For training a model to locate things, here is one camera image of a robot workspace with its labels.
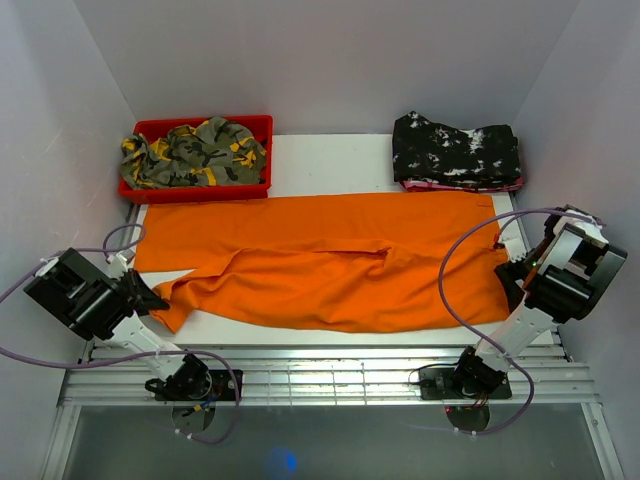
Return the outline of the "orange trousers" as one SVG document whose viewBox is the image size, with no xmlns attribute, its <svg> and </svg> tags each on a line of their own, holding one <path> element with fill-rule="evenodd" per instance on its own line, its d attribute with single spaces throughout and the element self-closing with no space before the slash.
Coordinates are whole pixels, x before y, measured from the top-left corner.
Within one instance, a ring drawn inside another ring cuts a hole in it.
<svg viewBox="0 0 640 480">
<path fill-rule="evenodd" d="M 194 311 L 254 325 L 398 333 L 509 313 L 494 274 L 491 197 L 371 193 L 153 205 L 135 266 L 169 272 L 155 319 Z"/>
</svg>

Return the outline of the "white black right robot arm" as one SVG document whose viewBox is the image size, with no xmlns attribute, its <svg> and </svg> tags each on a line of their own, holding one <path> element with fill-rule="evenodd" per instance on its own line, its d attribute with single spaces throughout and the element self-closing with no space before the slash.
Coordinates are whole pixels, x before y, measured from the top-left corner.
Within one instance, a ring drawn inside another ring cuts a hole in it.
<svg viewBox="0 0 640 480">
<path fill-rule="evenodd" d="M 489 336 L 465 326 L 480 340 L 465 348 L 451 373 L 464 397 L 487 397 L 505 386 L 520 353 L 552 327 L 587 317 L 627 260 L 597 217 L 571 205 L 543 212 L 548 218 L 538 246 L 494 269 L 509 317 Z"/>
</svg>

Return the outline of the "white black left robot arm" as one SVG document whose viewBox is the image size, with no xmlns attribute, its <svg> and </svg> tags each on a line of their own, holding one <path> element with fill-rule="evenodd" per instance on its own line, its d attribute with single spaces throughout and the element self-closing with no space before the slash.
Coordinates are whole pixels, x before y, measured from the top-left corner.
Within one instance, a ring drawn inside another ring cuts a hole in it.
<svg viewBox="0 0 640 480">
<path fill-rule="evenodd" d="M 213 380 L 195 355 L 161 339 L 141 317 L 169 304 L 127 266 L 109 277 L 76 249 L 41 267 L 24 292 L 84 340 L 99 340 L 142 359 L 152 378 L 145 389 L 160 401 L 205 398 Z"/>
</svg>

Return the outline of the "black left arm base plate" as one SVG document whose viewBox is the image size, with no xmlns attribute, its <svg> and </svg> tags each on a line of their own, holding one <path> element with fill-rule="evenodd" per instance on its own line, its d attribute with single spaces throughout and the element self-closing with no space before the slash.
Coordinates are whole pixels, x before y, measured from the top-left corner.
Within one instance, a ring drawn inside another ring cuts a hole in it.
<svg viewBox="0 0 640 480">
<path fill-rule="evenodd" d="M 210 370 L 204 383 L 191 393 L 171 393 L 166 382 L 159 379 L 151 379 L 145 383 L 145 389 L 150 392 L 157 401 L 174 402 L 205 402 L 205 401 L 234 401 L 236 393 L 242 395 L 242 381 L 244 372 L 240 369 L 233 370 L 236 381 L 226 370 Z"/>
</svg>

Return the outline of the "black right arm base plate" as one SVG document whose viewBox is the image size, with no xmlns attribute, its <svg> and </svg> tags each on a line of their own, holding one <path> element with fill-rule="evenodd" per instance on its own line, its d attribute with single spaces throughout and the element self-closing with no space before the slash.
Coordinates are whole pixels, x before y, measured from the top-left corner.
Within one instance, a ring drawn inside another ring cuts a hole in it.
<svg viewBox="0 0 640 480">
<path fill-rule="evenodd" d="M 417 379 L 412 382 L 420 390 L 422 400 L 507 400 L 512 398 L 509 382 L 499 385 L 488 393 L 481 387 L 463 386 L 453 380 L 455 366 L 437 363 L 417 370 Z"/>
</svg>

